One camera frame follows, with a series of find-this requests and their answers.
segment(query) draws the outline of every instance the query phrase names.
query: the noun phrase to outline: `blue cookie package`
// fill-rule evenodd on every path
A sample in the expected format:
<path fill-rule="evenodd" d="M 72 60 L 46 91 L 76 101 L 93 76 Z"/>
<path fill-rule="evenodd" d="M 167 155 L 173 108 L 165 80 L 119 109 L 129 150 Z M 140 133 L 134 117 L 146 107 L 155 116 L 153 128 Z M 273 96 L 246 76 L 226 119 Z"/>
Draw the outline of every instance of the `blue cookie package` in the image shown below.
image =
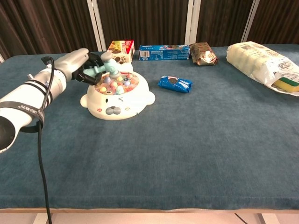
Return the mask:
<path fill-rule="evenodd" d="M 187 93 L 191 90 L 192 82 L 172 76 L 162 76 L 158 85 L 168 90 Z"/>

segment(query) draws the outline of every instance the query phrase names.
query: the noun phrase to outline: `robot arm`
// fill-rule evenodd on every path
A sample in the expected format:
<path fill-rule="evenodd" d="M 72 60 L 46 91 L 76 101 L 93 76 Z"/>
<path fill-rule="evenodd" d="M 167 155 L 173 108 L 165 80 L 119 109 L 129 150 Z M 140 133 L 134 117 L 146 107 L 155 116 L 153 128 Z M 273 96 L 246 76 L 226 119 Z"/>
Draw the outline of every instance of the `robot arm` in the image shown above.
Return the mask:
<path fill-rule="evenodd" d="M 55 61 L 52 86 L 46 107 L 66 88 L 66 83 L 72 79 L 97 83 L 97 79 L 84 73 L 84 68 L 90 65 L 102 66 L 100 57 L 88 52 L 88 49 L 78 49 Z M 41 108 L 51 75 L 51 66 L 40 71 L 34 77 L 0 99 L 0 153 L 9 149 L 14 143 L 18 132 L 36 117 Z"/>

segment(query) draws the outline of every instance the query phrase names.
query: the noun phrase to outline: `blue tablecloth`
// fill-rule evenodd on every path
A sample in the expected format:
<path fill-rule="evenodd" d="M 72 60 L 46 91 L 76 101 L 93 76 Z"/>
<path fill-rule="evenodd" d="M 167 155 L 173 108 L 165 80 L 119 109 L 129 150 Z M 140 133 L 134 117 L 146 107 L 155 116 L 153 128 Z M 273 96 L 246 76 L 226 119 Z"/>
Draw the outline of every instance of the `blue tablecloth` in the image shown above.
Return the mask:
<path fill-rule="evenodd" d="M 268 45 L 299 64 L 299 46 Z M 52 208 L 299 209 L 299 98 L 248 78 L 214 48 L 216 66 L 133 61 L 156 101 L 105 121 L 80 106 L 77 81 L 46 109 L 43 162 Z M 0 65 L 0 97 L 44 68 L 41 55 Z M 160 88 L 161 76 L 194 82 Z M 44 207 L 37 134 L 0 154 L 0 208 Z"/>

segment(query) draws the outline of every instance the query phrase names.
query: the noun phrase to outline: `black cable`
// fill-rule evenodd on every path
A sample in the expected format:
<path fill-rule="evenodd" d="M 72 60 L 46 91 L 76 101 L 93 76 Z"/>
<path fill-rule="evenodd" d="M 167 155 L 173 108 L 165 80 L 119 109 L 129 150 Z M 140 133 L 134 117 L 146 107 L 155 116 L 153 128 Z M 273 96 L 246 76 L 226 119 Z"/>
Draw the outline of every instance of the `black cable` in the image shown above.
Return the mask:
<path fill-rule="evenodd" d="M 237 213 L 235 213 L 235 215 L 242 221 L 242 222 L 244 222 L 245 224 L 248 224 L 248 223 L 246 223 Z"/>
<path fill-rule="evenodd" d="M 50 93 L 50 89 L 52 86 L 53 78 L 54 78 L 54 68 L 55 68 L 54 59 L 52 57 L 49 57 L 47 59 L 51 60 L 52 68 L 51 68 L 51 76 L 50 76 L 49 86 L 46 91 L 46 95 L 43 99 L 43 104 L 41 107 L 42 110 L 44 110 L 45 106 L 46 106 L 46 102 L 47 102 L 47 99 L 48 99 L 48 96 Z M 48 222 L 49 222 L 49 224 L 52 224 L 52 218 L 51 218 L 51 212 L 50 212 L 50 206 L 49 206 L 47 181 L 46 181 L 45 171 L 43 169 L 43 160 L 42 160 L 42 133 L 43 133 L 42 124 L 41 124 L 41 122 L 38 122 L 38 142 L 37 142 L 38 163 L 39 163 L 39 168 L 41 170 L 42 179 L 43 179 L 43 190 L 44 190 L 44 196 L 45 196 L 45 202 L 46 202 Z"/>

